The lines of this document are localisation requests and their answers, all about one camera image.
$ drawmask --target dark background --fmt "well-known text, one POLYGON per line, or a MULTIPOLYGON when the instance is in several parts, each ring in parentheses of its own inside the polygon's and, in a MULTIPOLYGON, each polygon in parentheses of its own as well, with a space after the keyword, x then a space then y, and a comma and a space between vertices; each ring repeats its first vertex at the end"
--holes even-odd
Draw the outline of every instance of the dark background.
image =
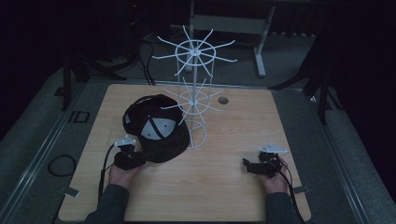
MULTIPOLYGON (((125 50, 117 45, 121 37, 125 38, 120 31, 125 26, 138 20, 162 36, 169 35, 169 24, 188 24, 186 2, 2 1, 0 137, 20 117, 45 80, 63 66, 65 50, 75 49, 95 60, 111 61, 115 55, 137 49, 128 46, 125 50)), ((197 9, 209 14, 214 8, 226 14, 240 13, 237 4, 224 6, 222 2, 217 1, 216 7, 197 5, 197 9)), ((317 35, 304 63, 309 69, 330 62, 326 69, 331 71, 331 83, 393 199, 395 12, 392 1, 362 0, 347 7, 345 1, 342 7, 280 4, 271 28, 274 34, 317 35)), ((255 13, 250 15, 260 16, 260 11, 255 13)), ((143 32, 141 27, 134 28, 143 32)), ((138 45, 140 35, 134 35, 130 33, 129 38, 138 45)))

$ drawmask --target cap brim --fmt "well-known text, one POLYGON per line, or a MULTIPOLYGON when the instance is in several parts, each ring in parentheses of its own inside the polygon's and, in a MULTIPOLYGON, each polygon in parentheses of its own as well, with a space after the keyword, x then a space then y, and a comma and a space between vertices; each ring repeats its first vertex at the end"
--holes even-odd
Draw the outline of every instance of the cap brim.
POLYGON ((183 120, 168 137, 162 140, 151 140, 143 136, 138 138, 143 151, 154 154, 153 159, 149 161, 161 163, 172 160, 186 150, 190 143, 190 131, 183 120))

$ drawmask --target gray carpet floor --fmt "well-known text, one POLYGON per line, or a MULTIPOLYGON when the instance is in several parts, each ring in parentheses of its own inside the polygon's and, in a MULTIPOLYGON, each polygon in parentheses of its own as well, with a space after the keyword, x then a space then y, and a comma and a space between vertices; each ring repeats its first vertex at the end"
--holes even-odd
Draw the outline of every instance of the gray carpet floor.
MULTIPOLYGON (((250 46, 236 43, 231 48, 222 49, 219 56, 237 59, 238 62, 217 63, 213 83, 250 88, 278 84, 297 73, 313 40, 303 36, 269 36, 263 53, 268 74, 266 78, 257 76, 250 46)), ((154 55, 172 53, 170 46, 157 43, 155 38, 148 41, 154 47, 154 55)), ((141 55, 147 62, 149 45, 142 46, 141 55)), ((149 63, 149 71, 159 84, 174 81, 176 69, 176 62, 172 59, 151 59, 149 63)), ((63 223, 57 219, 57 211, 64 197, 60 188, 68 186, 71 176, 51 175, 47 167, 63 154, 78 161, 109 84, 146 84, 141 64, 120 71, 120 75, 128 77, 128 80, 114 81, 107 77, 92 76, 89 83, 74 82, 73 104, 65 112, 61 112, 62 98, 53 95, 62 86, 62 71, 45 83, 42 91, 0 143, 2 212, 7 208, 13 190, 21 183, 20 177, 26 175, 27 167, 32 166, 30 161, 37 153, 45 154, 42 165, 37 167, 35 175, 31 175, 31 184, 21 196, 21 202, 12 209, 13 217, 7 223, 63 223), (73 111, 90 112, 88 122, 69 122, 73 111)), ((316 116, 316 103, 298 91, 303 85, 304 82, 299 82, 291 89, 274 91, 274 98, 302 183, 312 189, 306 194, 312 213, 311 222, 396 223, 396 206, 345 112, 332 106, 332 110, 326 112, 328 125, 323 126, 316 116)), ((54 171, 60 174, 73 170, 72 162, 65 158, 53 164, 54 171)))

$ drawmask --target metal clip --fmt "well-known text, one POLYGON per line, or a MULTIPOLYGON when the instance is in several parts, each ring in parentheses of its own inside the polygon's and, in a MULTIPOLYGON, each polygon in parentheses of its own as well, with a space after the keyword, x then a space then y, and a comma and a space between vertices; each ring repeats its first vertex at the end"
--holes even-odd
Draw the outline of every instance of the metal clip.
POLYGON ((267 147, 259 147, 259 151, 266 153, 287 153, 288 150, 270 143, 267 147))
POLYGON ((134 145, 135 143, 136 143, 136 140, 133 138, 130 138, 127 134, 120 141, 115 142, 114 146, 120 147, 120 146, 126 146, 126 145, 134 145))

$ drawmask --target person's arm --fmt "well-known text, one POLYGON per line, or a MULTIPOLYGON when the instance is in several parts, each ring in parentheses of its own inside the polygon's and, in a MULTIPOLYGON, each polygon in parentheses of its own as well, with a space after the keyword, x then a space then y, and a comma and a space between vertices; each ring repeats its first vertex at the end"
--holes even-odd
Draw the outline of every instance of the person's arm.
MULTIPOLYGON (((288 164, 282 161, 282 174, 285 174, 288 164)), ((265 224, 301 224, 288 194, 288 183, 282 175, 276 174, 273 178, 258 175, 264 185, 265 192, 265 224)))
POLYGON ((112 165, 105 192, 99 200, 96 210, 87 216, 83 224, 123 224, 129 199, 128 189, 139 170, 140 167, 136 167, 124 171, 116 165, 112 165))

